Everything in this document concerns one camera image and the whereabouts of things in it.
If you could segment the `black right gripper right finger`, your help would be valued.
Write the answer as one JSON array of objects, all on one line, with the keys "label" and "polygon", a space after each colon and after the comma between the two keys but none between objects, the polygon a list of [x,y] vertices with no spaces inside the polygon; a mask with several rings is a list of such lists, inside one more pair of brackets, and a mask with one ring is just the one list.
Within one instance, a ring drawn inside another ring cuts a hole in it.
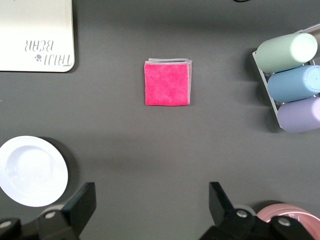
[{"label": "black right gripper right finger", "polygon": [[214,225],[202,240],[312,240],[298,220],[274,216],[269,222],[243,208],[234,208],[219,182],[209,183],[209,211]]}]

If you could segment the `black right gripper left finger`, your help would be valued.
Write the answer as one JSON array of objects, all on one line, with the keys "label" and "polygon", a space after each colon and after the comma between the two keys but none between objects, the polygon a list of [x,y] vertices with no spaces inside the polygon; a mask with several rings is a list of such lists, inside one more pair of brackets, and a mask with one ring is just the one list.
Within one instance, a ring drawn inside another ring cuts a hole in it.
[{"label": "black right gripper left finger", "polygon": [[19,218],[0,220],[2,240],[78,240],[97,207],[96,185],[86,182],[60,209],[43,212],[22,224]]}]

